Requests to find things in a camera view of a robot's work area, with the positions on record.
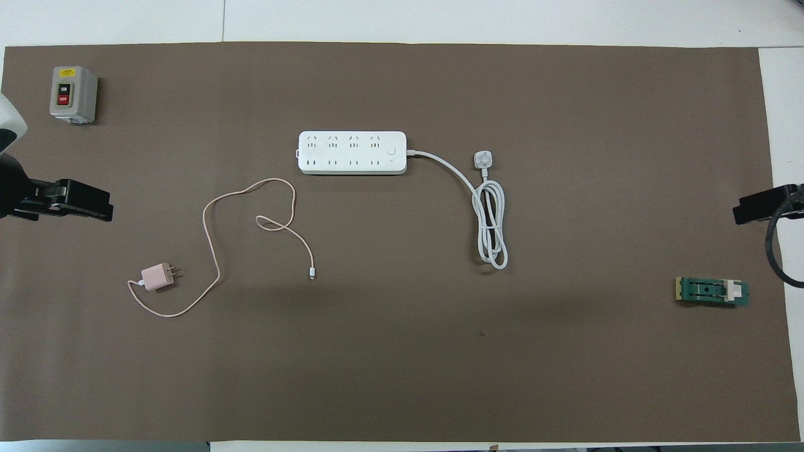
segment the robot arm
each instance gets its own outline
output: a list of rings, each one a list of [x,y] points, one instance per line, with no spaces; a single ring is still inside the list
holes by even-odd
[[[53,182],[29,179],[22,165],[6,149],[28,131],[17,109],[0,94],[0,218],[39,215],[78,215],[111,221],[114,206],[109,193],[72,179]]]

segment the power strip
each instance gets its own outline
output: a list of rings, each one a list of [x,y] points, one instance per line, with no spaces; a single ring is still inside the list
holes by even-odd
[[[296,158],[306,175],[401,175],[407,149],[403,132],[305,131]]]

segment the white charging cable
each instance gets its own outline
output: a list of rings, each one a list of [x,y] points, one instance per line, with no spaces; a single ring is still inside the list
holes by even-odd
[[[167,264],[160,264],[160,265],[155,265],[154,267],[151,267],[150,269],[143,270],[143,273],[142,273],[143,279],[141,281],[128,281],[129,291],[131,292],[131,295],[134,297],[134,299],[137,300],[137,302],[140,304],[140,306],[145,308],[145,310],[147,310],[151,314],[158,315],[159,317],[172,318],[172,317],[178,317],[179,315],[184,314],[185,312],[188,312],[193,306],[195,306],[196,303],[200,302],[201,298],[204,298],[204,296],[206,294],[208,294],[209,291],[212,290],[213,287],[217,286],[218,283],[220,283],[220,280],[222,278],[222,275],[221,275],[221,272],[220,272],[220,265],[218,264],[218,257],[215,255],[215,246],[212,244],[212,238],[211,238],[210,233],[209,233],[209,227],[207,226],[207,210],[209,210],[209,208],[213,204],[217,203],[218,201],[222,200],[223,198],[227,198],[228,196],[234,196],[234,195],[244,195],[246,193],[249,193],[250,191],[254,191],[257,188],[260,188],[260,187],[264,186],[266,183],[273,182],[273,181],[284,183],[285,185],[290,187],[290,190],[293,192],[293,198],[290,200],[290,218],[288,219],[287,223],[280,223],[278,221],[275,221],[275,220],[272,220],[272,219],[268,218],[267,216],[258,215],[254,219],[256,221],[256,225],[259,226],[260,228],[264,229],[265,231],[276,232],[276,231],[286,230],[286,231],[292,233],[293,235],[295,235],[296,238],[298,238],[302,242],[302,244],[305,246],[305,248],[307,248],[307,253],[310,255],[310,279],[315,279],[315,262],[313,260],[313,252],[310,250],[310,246],[307,244],[307,241],[304,240],[304,238],[302,236],[300,236],[298,233],[296,233],[296,231],[294,231],[293,229],[291,229],[289,227],[290,224],[293,223],[293,216],[296,213],[296,188],[293,187],[293,184],[291,184],[290,182],[288,182],[288,181],[286,181],[284,179],[279,179],[279,178],[262,179],[261,181],[252,184],[250,187],[248,187],[248,188],[246,188],[244,190],[233,191],[232,193],[227,193],[226,195],[218,196],[217,198],[215,198],[212,201],[210,201],[207,204],[207,206],[203,209],[203,212],[201,212],[201,223],[203,224],[203,231],[207,235],[207,243],[209,243],[209,250],[212,252],[212,262],[215,263],[215,271],[218,273],[218,275],[215,278],[215,280],[199,295],[199,297],[196,298],[195,301],[193,301],[188,307],[184,308],[184,310],[181,310],[181,311],[177,312],[176,314],[161,314],[161,313],[156,312],[155,310],[150,309],[148,306],[146,306],[145,303],[143,303],[137,297],[137,294],[134,293],[134,288],[133,287],[135,285],[145,286],[148,290],[156,290],[156,289],[158,289],[160,287],[164,287],[164,286],[168,286],[169,284],[173,284],[173,274],[172,274],[172,271],[171,271],[172,267],[168,266]],[[267,221],[270,224],[274,224],[274,225],[276,225],[276,227],[275,228],[269,228],[265,224],[261,224],[260,223],[261,220]],[[156,281],[154,284],[150,284],[150,281],[147,281],[146,279],[149,277],[148,276],[149,274],[154,274],[154,273],[147,273],[147,271],[151,270],[151,269],[154,269],[154,268],[157,269],[155,278],[157,278],[158,281]]]
[[[503,187],[489,180],[491,151],[481,150],[474,155],[474,167],[480,170],[483,183],[475,187],[455,166],[435,154],[420,150],[408,150],[408,156],[431,158],[455,173],[472,193],[472,208],[478,218],[478,254],[484,262],[492,264],[497,270],[508,265],[508,248],[503,239],[503,215],[505,215],[505,193]]]

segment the brown mat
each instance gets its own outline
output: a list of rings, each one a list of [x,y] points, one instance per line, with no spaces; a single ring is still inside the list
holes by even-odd
[[[47,112],[51,70],[100,78],[95,125]],[[37,179],[112,193],[111,224],[0,221],[0,439],[797,441],[755,49],[212,43],[6,50]],[[305,129],[403,130],[477,183],[494,151],[508,269],[474,256],[467,190],[435,162],[314,177]],[[181,318],[125,281],[168,261]],[[673,278],[733,277],[747,307],[678,303]]]

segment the green electronic component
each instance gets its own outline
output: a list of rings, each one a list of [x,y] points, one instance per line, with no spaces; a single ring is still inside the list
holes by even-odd
[[[675,299],[745,306],[749,304],[749,285],[739,279],[677,277]]]

